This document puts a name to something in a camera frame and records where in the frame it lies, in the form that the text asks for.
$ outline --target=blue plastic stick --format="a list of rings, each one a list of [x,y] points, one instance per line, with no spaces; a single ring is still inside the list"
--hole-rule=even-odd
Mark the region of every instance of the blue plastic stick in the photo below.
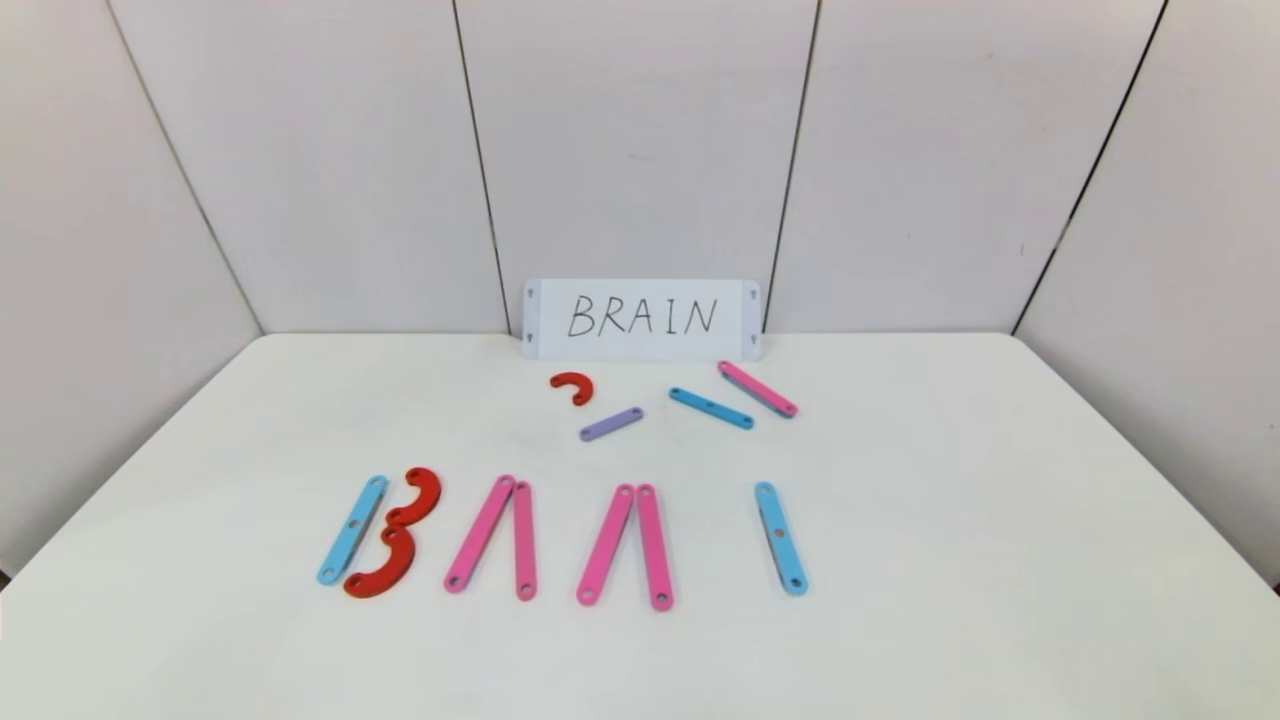
[[[760,520],[764,521],[764,533],[769,537],[769,548],[773,551],[773,564],[778,566],[782,589],[788,594],[804,594],[809,589],[809,578],[805,577],[800,555],[791,542],[791,528],[782,515],[777,488],[772,483],[756,483],[755,503],[760,507]]]
[[[342,579],[342,574],[347,571],[351,556],[356,553],[360,541],[365,538],[369,521],[378,511],[378,503],[383,501],[384,495],[387,495],[385,475],[374,475],[365,483],[365,489],[356,500],[356,506],[351,509],[351,516],[343,523],[338,539],[333,541],[329,556],[324,559],[324,566],[316,573],[316,580],[321,585],[332,585]]]
[[[712,418],[719,418],[721,420],[724,420],[731,425],[737,425],[744,430],[749,430],[753,427],[755,427],[755,420],[753,420],[750,415],[739,413],[732,407],[724,407],[718,402],[712,402],[710,400],[694,395],[687,389],[673,387],[671,388],[671,392],[667,395],[669,395],[671,398],[675,400],[676,402],[684,402],[685,405],[692,407],[694,410],[701,410],[703,413],[707,413]]]

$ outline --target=pink plastic stick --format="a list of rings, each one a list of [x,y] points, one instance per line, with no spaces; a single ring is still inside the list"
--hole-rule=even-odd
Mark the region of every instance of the pink plastic stick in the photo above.
[[[462,541],[462,548],[458,550],[458,556],[453,559],[453,565],[449,566],[449,574],[444,577],[444,589],[462,592],[467,587],[467,582],[471,580],[471,573],[475,571],[476,564],[480,562],[484,547],[489,544],[489,536],[493,534],[493,529],[498,525],[498,518],[502,516],[502,510],[507,506],[507,498],[511,497],[511,489],[515,484],[516,478],[511,475],[502,475],[493,484],[489,497],[480,506],[476,521],[471,524],[467,539]]]
[[[516,483],[516,597],[538,594],[538,562],[534,553],[534,488]]]
[[[727,361],[721,361],[716,366],[719,368],[719,372],[723,373],[724,377],[730,379],[730,382],[741,387],[760,402],[777,410],[781,415],[785,415],[787,418],[795,416],[797,407],[795,406],[794,402],[773,392],[773,389],[771,389],[769,386],[762,383],[760,380],[753,378],[751,375],[748,375],[737,365]]]
[[[636,514],[640,515],[640,543],[644,544],[644,569],[649,575],[649,601],[654,610],[666,612],[676,603],[676,596],[671,592],[667,546],[662,542],[658,491],[653,486],[640,486],[636,488]]]
[[[577,584],[577,601],[582,605],[595,605],[595,601],[600,600],[604,580],[609,577],[609,565],[613,564],[613,553],[617,552],[622,530],[627,527],[627,515],[631,514],[634,498],[635,488],[631,486],[618,486],[613,493],[613,502],[604,515],[604,525],[600,527],[595,547],[591,548],[591,557],[586,561],[582,582]]]

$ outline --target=white wall panel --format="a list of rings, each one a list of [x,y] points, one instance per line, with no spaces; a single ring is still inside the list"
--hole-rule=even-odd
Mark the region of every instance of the white wall panel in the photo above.
[[[6,573],[257,336],[101,0],[0,3],[0,327]]]
[[[449,0],[111,0],[269,332],[506,329]]]
[[[512,325],[539,277],[768,286],[813,0],[460,0]]]
[[[1019,337],[1280,580],[1280,4],[1169,4]]]
[[[1160,0],[827,0],[769,331],[1012,329]]]

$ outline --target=plastic letter piece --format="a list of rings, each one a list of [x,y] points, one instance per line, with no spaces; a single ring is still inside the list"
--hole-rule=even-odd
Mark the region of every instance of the plastic letter piece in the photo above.
[[[671,610],[676,602],[667,569],[667,544],[662,539],[658,516],[658,491],[653,486],[636,488],[636,515],[640,516],[640,544],[644,546],[644,568],[649,575],[649,602],[658,612]]]
[[[440,478],[426,468],[413,468],[404,473],[404,482],[419,489],[417,498],[403,507],[394,507],[387,514],[389,525],[408,527],[435,510],[440,502]]]
[[[591,378],[584,375],[582,373],[561,373],[558,375],[552,375],[552,387],[561,387],[564,384],[577,387],[577,392],[573,393],[573,405],[586,405],[590,402],[591,396],[595,395],[595,384],[591,383]]]
[[[591,442],[599,437],[607,436],[618,428],[625,428],[636,420],[644,419],[644,410],[639,407],[631,407],[630,410],[623,410],[617,415],[611,415],[599,423],[588,425],[582,428],[577,437],[582,438],[582,442]]]
[[[782,589],[788,594],[804,594],[809,589],[809,578],[804,574],[800,555],[796,553],[796,546],[791,541],[791,528],[782,515],[777,488],[771,483],[758,483],[755,503],[760,509],[760,520],[764,523],[764,534],[769,538],[769,550],[773,551],[773,564],[778,568]]]
[[[538,594],[538,568],[534,552],[534,489],[511,475],[502,475],[489,491],[489,497],[480,506],[471,530],[467,532],[449,573],[444,577],[444,589],[451,593],[462,592],[475,573],[480,556],[484,555],[489,538],[507,507],[507,500],[515,495],[516,514],[516,597],[532,600]]]
[[[627,528],[632,500],[635,500],[635,488],[631,486],[618,486],[618,489],[613,492],[613,502],[609,503],[609,511],[604,515],[604,525],[600,527],[600,534],[595,538],[591,557],[586,561],[582,582],[577,584],[577,601],[582,605],[591,606],[600,600],[604,580],[609,577],[609,565],[613,565],[613,555],[618,551],[618,542],[622,539],[622,530]]]
[[[440,478],[426,468],[413,468],[404,473],[404,482],[419,489],[413,502],[393,507],[387,512],[387,528],[383,530],[383,544],[390,548],[390,555],[381,568],[372,573],[353,573],[343,589],[347,594],[369,598],[389,591],[413,564],[417,546],[408,525],[426,518],[440,502]]]
[[[367,598],[383,594],[392,585],[399,582],[413,564],[416,546],[413,536],[402,525],[387,525],[381,534],[383,544],[390,548],[392,553],[381,568],[372,573],[352,573],[343,589],[351,597]]]
[[[338,532],[338,538],[333,541],[333,547],[329,548],[329,556],[325,557],[324,565],[316,573],[316,580],[320,580],[320,584],[332,585],[342,579],[342,574],[347,571],[347,565],[351,564],[351,556],[356,553],[360,542],[365,539],[365,533],[369,532],[369,521],[374,518],[374,512],[378,511],[378,503],[383,501],[384,495],[387,495],[385,475],[374,475],[365,483],[364,492],[356,498],[356,506],[351,509],[351,515],[347,516],[342,530]]]
[[[512,492],[516,506],[516,597],[532,600],[538,594],[538,556],[534,552],[534,488],[517,482]]]
[[[736,384],[739,389],[763,402],[778,415],[782,415],[783,418],[796,416],[796,411],[799,409],[794,402],[773,392],[769,386],[762,383],[751,375],[748,375],[737,365],[724,361],[717,364],[716,366],[719,368],[721,375],[723,375],[726,380]]]
[[[701,410],[703,413],[707,413],[712,418],[718,418],[731,425],[737,425],[744,430],[749,430],[753,427],[755,427],[755,420],[753,420],[750,415],[739,413],[732,407],[724,407],[718,402],[712,402],[710,400],[694,395],[687,389],[673,387],[671,388],[671,392],[667,395],[669,395],[671,398],[675,400],[676,402],[682,402],[692,407],[694,410]]]

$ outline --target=purple plastic stick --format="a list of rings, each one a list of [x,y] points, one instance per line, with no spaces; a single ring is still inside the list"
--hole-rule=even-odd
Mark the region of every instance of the purple plastic stick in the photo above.
[[[618,428],[625,428],[641,418],[644,418],[644,410],[639,407],[623,410],[622,413],[605,418],[594,425],[582,428],[582,430],[577,433],[577,437],[582,438],[582,442],[591,442],[593,439],[600,436],[607,436]]]

